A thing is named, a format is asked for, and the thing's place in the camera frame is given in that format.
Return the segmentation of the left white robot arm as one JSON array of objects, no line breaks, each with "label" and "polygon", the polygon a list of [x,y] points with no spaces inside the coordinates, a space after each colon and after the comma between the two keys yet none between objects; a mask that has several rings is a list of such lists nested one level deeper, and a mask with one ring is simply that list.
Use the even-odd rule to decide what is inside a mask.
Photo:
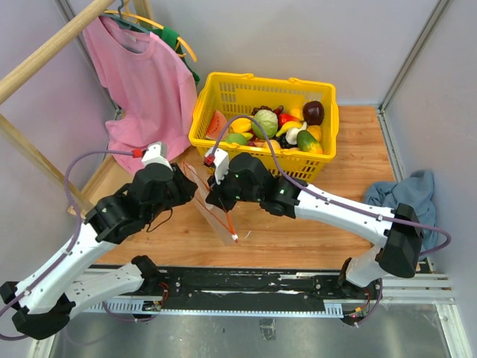
[{"label": "left white robot arm", "polygon": [[87,308],[117,295],[151,295],[160,274],[147,256],[87,281],[78,278],[99,257],[142,231],[162,212],[190,202],[197,190],[176,163],[148,164],[131,183],[106,196],[86,214],[72,238],[30,277],[1,285],[19,338],[42,340],[62,330]]}]

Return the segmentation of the clear zip top bag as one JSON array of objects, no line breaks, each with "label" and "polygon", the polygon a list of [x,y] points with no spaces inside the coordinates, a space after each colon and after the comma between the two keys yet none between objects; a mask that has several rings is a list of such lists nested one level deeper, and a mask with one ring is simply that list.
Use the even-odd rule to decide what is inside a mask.
[{"label": "clear zip top bag", "polygon": [[208,225],[213,229],[215,235],[222,240],[225,245],[234,245],[239,242],[239,236],[233,226],[233,221],[229,213],[206,203],[206,197],[209,194],[209,186],[204,177],[195,169],[194,166],[182,162],[183,173],[186,177],[194,181],[198,189],[195,192],[194,203],[200,214],[205,218]]}]

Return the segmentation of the green orange mango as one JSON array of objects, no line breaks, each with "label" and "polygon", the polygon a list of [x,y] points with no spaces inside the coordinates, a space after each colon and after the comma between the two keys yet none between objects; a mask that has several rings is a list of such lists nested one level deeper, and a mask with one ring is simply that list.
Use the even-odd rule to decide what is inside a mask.
[{"label": "green orange mango", "polygon": [[308,131],[299,131],[297,135],[297,147],[306,153],[322,154],[323,149],[315,137]]}]

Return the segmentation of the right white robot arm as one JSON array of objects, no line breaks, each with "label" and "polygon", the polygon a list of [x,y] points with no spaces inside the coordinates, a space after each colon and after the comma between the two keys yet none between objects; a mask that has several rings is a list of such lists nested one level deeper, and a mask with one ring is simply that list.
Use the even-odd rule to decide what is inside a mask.
[{"label": "right white robot arm", "polygon": [[271,215],[323,222],[370,242],[369,251],[343,264],[337,282],[345,298],[355,298],[386,275],[415,276],[423,234],[412,206],[367,206],[332,195],[303,180],[272,175],[248,153],[230,158],[221,149],[210,149],[204,163],[214,170],[208,180],[208,204],[228,212],[239,201],[253,202]]}]

